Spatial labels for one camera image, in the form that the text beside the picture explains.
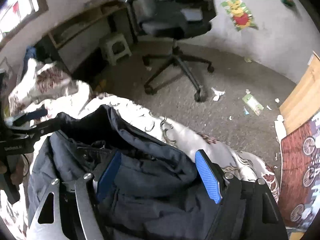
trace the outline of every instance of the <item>floor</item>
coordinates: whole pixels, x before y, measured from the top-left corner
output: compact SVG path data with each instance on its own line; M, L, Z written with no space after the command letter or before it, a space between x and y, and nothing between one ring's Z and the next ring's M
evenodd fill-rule
M295 83L279 73L256 62L247 63L244 58L216 49L181 44L184 53L212 61L215 72L210 74L206 65L189 63L206 94L206 101L194 101L195 89L177 67L169 67L152 86L157 89L153 96L144 93L143 84L156 70L161 60L151 62L148 70L141 56L148 53L164 54L169 51L169 42L139 42L132 49L130 58L122 59L116 67L107 67L99 75L107 81L105 91L133 100L152 112L170 117L177 122L204 132L225 142L234 150L256 154L271 167L280 179L281 158L276 140L274 120L280 114L278 107L295 87ZM210 89L225 90L218 102L213 101ZM244 115L242 97L249 89L265 107L260 116L246 106L249 115Z

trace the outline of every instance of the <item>metal screw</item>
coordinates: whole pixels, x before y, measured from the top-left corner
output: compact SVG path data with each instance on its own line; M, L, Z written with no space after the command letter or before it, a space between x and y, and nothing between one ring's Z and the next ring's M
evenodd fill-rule
M92 174L91 173L86 173L83 175L84 179L91 179L92 178Z
M258 179L258 183L259 183L260 185L263 185L263 184L266 183L266 181L265 181L264 179L259 178L259 179Z
M226 177L226 179L232 179L233 178L233 174L230 172L227 172L226 174L224 174L224 176Z
M59 183L59 179L51 180L51 185L57 185Z

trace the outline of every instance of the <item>wooden board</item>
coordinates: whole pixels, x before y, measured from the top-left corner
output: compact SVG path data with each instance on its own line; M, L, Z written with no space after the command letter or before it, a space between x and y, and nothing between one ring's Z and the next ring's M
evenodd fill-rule
M320 59L313 52L308 69L280 106L287 134L308 121L320 109Z

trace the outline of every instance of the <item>black office chair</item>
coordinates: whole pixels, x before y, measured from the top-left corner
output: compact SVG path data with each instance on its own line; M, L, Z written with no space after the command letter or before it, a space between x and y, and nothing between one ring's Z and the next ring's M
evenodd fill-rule
M127 0L133 11L133 1ZM138 21L141 29L140 34L150 34L154 37L169 37L174 40L172 51L168 55L145 55L143 56L143 63L145 66L149 66L150 59L164 58L166 61L160 68L147 80L144 85L145 92L147 94L154 94L155 90L150 86L150 82L154 80L162 71L164 71L169 65L179 66L184 74L190 79L193 86L196 88L195 101L201 101L201 88L199 83L194 78L189 68L185 65L184 61L202 62L208 64L208 72L212 73L214 68L209 60L186 55L177 46L176 41L181 39L187 39L196 37L207 33L211 30L211 23L209 22L216 16L216 12L213 6L213 0L211 1L211 10L208 9L208 1L205 0L141 0L142 7L146 14L142 19ZM184 8L201 8L202 20L188 21L181 9ZM136 17L134 12L132 13L134 22Z

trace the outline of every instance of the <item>white stool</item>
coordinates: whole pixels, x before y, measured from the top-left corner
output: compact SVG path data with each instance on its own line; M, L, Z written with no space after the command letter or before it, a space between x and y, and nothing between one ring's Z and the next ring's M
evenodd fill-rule
M124 46L124 50L115 54L113 52L112 46L121 42ZM111 65L115 66L117 60L125 55L131 56L132 53L129 49L128 43L125 40L122 33L112 33L100 39L100 49L102 52L103 59L107 60Z

